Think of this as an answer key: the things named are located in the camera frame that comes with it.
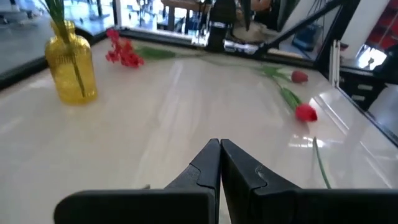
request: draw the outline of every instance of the green stem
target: green stem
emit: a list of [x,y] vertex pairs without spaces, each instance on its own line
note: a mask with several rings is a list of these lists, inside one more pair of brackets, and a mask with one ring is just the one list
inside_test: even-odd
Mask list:
[[222,63],[222,62],[214,62],[205,58],[201,58],[200,60],[204,61],[204,62],[208,62],[211,63],[213,65],[217,65],[217,66],[221,66],[221,67],[241,67],[241,68],[251,68],[251,69],[255,69],[255,70],[261,70],[261,68],[259,67],[252,67],[252,66],[246,66],[246,65],[231,65],[229,63]]
[[80,91],[81,91],[81,95],[83,97],[86,97],[86,90],[85,90],[85,86],[83,84],[83,80],[81,79],[81,75],[80,75],[80,71],[79,68],[77,66],[77,61],[76,61],[76,57],[75,57],[75,53],[73,52],[73,49],[70,45],[70,42],[67,43],[67,48],[68,48],[68,54],[72,60],[72,64],[73,64],[73,69],[75,71],[75,75],[76,75],[76,79],[77,82],[79,83],[79,87],[80,87]]
[[181,54],[181,55],[176,55],[174,58],[195,58],[195,57],[203,57],[208,54]]
[[282,86],[279,84],[278,80],[276,80],[276,78],[273,75],[267,75],[267,76],[279,87],[279,89],[282,89]]
[[329,180],[328,180],[328,177],[326,176],[325,169],[323,168],[321,156],[319,155],[319,148],[318,148],[318,143],[317,143],[317,137],[314,137],[314,138],[313,138],[313,140],[312,140],[312,147],[314,148],[314,150],[315,150],[315,152],[316,152],[316,154],[317,154],[318,163],[319,163],[319,168],[321,169],[322,177],[323,177],[323,180],[325,181],[326,187],[327,187],[328,189],[331,189],[330,183],[329,183]]

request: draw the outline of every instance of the tulip leaf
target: tulip leaf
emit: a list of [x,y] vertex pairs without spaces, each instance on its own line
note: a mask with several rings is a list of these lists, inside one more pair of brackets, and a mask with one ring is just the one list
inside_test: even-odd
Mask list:
[[292,98],[295,100],[297,106],[303,103],[303,101],[290,89],[286,88],[286,91],[288,91]]
[[298,104],[296,102],[296,99],[292,96],[291,91],[287,88],[282,87],[280,89],[280,94],[282,95],[286,103],[290,106],[290,109],[294,111]]
[[287,82],[292,82],[289,78],[287,78],[286,75],[278,72],[280,70],[280,67],[268,67],[268,66],[263,66],[262,71],[268,75],[268,76],[273,76],[273,77],[278,77],[281,78]]
[[139,46],[134,49],[134,53],[138,54],[143,59],[147,60],[161,60],[168,58],[175,58],[177,54],[169,50],[160,50],[153,47]]

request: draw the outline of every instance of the yellow vase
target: yellow vase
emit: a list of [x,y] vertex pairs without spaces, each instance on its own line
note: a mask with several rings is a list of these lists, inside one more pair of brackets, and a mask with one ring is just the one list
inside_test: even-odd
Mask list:
[[71,105],[93,101],[97,89],[88,41],[75,34],[75,25],[71,21],[65,21],[69,43],[64,41],[54,22],[51,26],[55,37],[45,46],[45,58],[61,101]]

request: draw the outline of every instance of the marble table surface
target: marble table surface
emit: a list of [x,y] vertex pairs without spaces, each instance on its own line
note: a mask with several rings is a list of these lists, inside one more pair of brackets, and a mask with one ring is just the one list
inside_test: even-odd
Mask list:
[[[302,188],[325,188],[316,136],[332,188],[398,186],[398,150],[317,72],[304,70],[304,86],[286,84],[317,110],[307,125],[267,78],[207,61],[259,62],[209,55],[133,69],[107,62],[109,49],[108,40],[92,48],[91,104],[62,104],[49,70],[0,93],[0,223],[53,223],[56,204],[80,190],[163,188],[210,138],[229,138]],[[220,216],[229,223],[223,195]]]

